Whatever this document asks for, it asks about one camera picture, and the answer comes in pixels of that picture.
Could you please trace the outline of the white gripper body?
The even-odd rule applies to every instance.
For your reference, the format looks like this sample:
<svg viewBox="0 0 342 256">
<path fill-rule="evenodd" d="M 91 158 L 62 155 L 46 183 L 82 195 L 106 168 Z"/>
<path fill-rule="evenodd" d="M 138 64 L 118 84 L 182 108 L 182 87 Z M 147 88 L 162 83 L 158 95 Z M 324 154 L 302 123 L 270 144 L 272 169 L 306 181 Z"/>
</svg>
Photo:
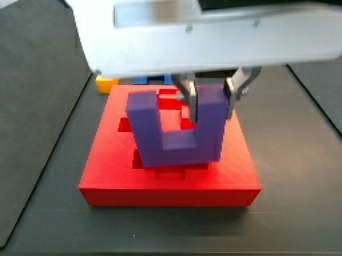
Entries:
<svg viewBox="0 0 342 256">
<path fill-rule="evenodd" d="M 90 69 L 105 77 L 342 56 L 342 0 L 65 1 Z"/>
</svg>

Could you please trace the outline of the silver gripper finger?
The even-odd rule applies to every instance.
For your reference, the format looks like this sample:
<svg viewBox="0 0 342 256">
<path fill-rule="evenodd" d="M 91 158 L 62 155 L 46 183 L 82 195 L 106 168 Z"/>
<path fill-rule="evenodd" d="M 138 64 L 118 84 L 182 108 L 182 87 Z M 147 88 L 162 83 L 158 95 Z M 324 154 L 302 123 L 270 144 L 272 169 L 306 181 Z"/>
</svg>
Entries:
<svg viewBox="0 0 342 256">
<path fill-rule="evenodd" d="M 236 103 L 241 100 L 244 90 L 261 74 L 262 67 L 240 67 L 232 77 L 225 80 L 224 91 L 229 100 L 228 118 L 233 117 Z"/>
<path fill-rule="evenodd" d="M 182 93 L 184 101 L 190 108 L 190 121 L 193 123 L 198 120 L 198 92 L 196 81 L 188 74 L 173 74 L 173 82 Z"/>
</svg>

